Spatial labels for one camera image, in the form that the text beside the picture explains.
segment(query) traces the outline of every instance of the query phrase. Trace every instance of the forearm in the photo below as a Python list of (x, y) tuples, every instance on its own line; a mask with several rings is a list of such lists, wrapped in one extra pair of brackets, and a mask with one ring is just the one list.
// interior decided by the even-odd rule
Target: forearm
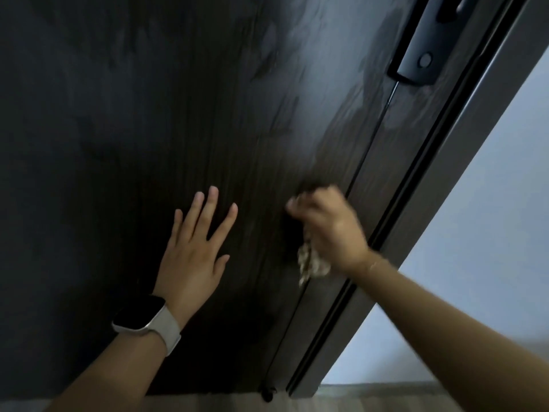
[(549, 366), (372, 253), (357, 284), (466, 410), (549, 408)]
[(119, 334), (48, 410), (135, 409), (165, 357), (166, 345), (155, 332)]

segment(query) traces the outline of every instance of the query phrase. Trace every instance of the white wall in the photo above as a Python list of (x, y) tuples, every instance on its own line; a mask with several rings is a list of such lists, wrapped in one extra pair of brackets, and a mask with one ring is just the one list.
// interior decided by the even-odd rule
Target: white wall
[[(549, 50), (401, 270), (549, 358)], [(376, 306), (324, 384), (433, 377)]]

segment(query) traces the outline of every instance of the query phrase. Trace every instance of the smartwatch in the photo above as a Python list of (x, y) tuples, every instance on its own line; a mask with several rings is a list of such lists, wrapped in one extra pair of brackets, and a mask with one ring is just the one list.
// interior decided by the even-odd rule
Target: smartwatch
[(113, 319), (114, 331), (133, 335), (156, 332), (166, 343), (169, 356), (181, 339), (179, 324), (164, 298), (146, 295), (135, 298)]

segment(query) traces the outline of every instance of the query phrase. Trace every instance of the baseboard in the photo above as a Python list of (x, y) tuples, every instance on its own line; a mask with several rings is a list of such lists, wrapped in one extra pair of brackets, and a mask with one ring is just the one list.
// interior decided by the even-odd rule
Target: baseboard
[(362, 383), (359, 385), (320, 385), (316, 396), (384, 397), (412, 395), (442, 395), (446, 393), (437, 382)]

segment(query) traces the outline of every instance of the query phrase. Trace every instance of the wooden floor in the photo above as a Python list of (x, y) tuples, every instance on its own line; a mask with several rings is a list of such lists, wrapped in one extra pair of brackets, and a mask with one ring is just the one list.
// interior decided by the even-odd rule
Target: wooden floor
[[(0, 412), (39, 412), (47, 401), (3, 402)], [(292, 400), (277, 395), (265, 403), (256, 394), (147, 397), (142, 412), (459, 412), (447, 395)]]

